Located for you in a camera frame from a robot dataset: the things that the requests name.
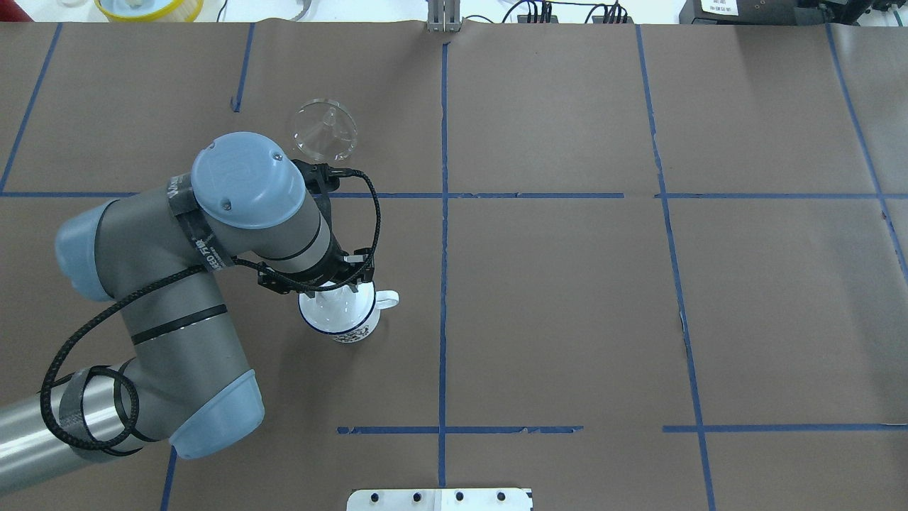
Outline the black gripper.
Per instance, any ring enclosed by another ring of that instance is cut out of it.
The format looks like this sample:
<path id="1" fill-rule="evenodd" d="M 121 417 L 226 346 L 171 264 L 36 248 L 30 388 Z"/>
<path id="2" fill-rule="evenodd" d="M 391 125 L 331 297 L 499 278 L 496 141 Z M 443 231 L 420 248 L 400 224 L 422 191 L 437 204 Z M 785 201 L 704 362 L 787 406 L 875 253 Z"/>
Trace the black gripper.
<path id="1" fill-rule="evenodd" d="M 350 290 L 354 290 L 359 285 L 372 282 L 375 258 L 372 248 L 361 248 L 352 253 L 328 252 L 326 258 L 318 262 L 315 268 L 295 274 L 278 272 L 264 262 L 259 266 L 257 281 L 261 287 L 281 295 L 311 294 L 312 289 L 316 287 L 337 287 L 344 284 Z"/>

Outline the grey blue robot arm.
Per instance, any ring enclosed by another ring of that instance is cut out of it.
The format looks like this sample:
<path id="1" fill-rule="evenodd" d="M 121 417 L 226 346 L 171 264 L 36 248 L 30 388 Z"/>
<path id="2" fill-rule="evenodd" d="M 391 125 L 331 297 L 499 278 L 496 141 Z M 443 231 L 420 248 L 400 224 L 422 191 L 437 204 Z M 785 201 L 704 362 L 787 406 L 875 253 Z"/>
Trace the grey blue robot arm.
<path id="1" fill-rule="evenodd" d="M 309 297 L 369 281 L 377 242 L 349 253 L 332 232 L 328 194 L 348 177 L 367 179 L 227 133 L 164 187 L 65 222 L 59 268 L 108 307 L 65 340 L 35 397 L 2 409 L 2 494 L 162 440 L 198 459 L 252 434 L 262 392 L 215 275 L 249 268 Z"/>

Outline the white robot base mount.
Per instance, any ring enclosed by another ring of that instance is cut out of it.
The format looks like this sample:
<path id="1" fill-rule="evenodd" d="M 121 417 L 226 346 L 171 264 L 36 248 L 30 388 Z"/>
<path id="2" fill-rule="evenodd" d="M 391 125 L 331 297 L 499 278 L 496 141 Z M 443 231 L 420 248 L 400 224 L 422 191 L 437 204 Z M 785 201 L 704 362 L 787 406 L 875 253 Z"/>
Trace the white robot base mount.
<path id="1" fill-rule="evenodd" d="M 533 510 L 531 489 L 362 489 L 351 493 L 347 510 Z"/>

